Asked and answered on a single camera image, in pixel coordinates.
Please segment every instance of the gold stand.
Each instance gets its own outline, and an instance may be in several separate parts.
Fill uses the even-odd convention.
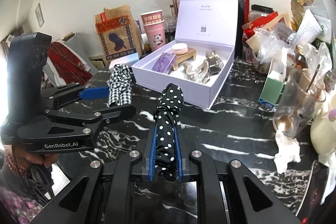
[[[179,64],[193,57],[196,59],[196,50],[193,48],[188,48],[188,51],[185,54],[176,55],[176,61],[173,64],[173,70],[177,70],[179,68]]]

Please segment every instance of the smartphone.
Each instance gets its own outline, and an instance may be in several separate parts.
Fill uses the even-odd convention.
[[[327,185],[329,168],[317,160],[313,162],[308,186],[296,213],[302,224],[311,224],[316,218]]]

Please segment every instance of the pink round container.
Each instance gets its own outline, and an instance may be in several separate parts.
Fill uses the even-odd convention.
[[[144,25],[154,24],[163,21],[162,10],[152,11],[148,13],[141,14],[142,23]]]
[[[165,23],[164,20],[158,23],[147,24],[143,26],[151,45],[152,51],[156,51],[166,44]]]
[[[188,52],[188,46],[185,43],[176,43],[172,45],[173,54],[185,54]]]

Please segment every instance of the purple box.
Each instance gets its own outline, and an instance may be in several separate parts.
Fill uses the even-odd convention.
[[[184,101],[210,109],[233,64],[238,18],[238,0],[180,0],[175,40],[132,66],[137,84],[162,92],[169,84],[181,87]],[[175,43],[196,49],[194,63],[201,64],[206,51],[215,50],[224,67],[206,84],[186,79],[181,71],[170,75],[152,71],[158,58]]]
[[[152,71],[160,72],[160,73],[169,73],[174,62],[176,60],[176,55],[173,53],[164,52],[157,59],[155,65],[152,68]]]

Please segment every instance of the gingham scrunchie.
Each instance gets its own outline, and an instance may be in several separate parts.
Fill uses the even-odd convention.
[[[114,66],[114,72],[107,82],[110,88],[108,107],[132,103],[131,74],[128,66],[118,64]]]

